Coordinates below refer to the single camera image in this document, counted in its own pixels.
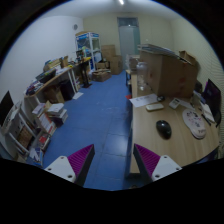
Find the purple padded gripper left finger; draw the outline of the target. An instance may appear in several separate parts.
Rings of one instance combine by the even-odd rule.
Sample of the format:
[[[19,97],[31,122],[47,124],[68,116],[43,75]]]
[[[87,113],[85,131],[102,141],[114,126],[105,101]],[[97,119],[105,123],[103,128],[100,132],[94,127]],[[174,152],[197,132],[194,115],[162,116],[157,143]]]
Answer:
[[[45,171],[65,180],[83,186],[95,155],[94,145],[88,145],[77,152],[66,156],[59,156]]]

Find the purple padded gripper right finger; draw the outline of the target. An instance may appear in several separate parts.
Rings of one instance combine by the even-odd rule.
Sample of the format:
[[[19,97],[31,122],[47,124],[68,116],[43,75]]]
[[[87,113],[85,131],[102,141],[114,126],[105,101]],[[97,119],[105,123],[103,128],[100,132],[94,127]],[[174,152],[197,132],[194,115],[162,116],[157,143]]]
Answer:
[[[181,170],[168,155],[159,156],[138,144],[134,145],[133,154],[145,183],[152,183]]]

